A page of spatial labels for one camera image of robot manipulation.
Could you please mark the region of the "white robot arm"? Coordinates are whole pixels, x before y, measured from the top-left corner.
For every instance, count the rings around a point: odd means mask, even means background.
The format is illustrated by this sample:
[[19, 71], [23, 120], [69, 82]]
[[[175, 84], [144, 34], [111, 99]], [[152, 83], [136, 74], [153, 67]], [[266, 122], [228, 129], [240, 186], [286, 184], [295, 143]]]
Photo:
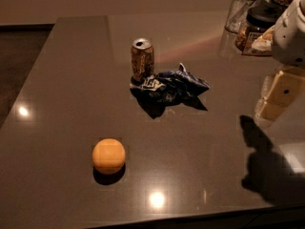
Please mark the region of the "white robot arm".
[[294, 0], [251, 48], [269, 51], [282, 64], [274, 75], [265, 78], [255, 110], [258, 117], [275, 121], [305, 92], [305, 0]]

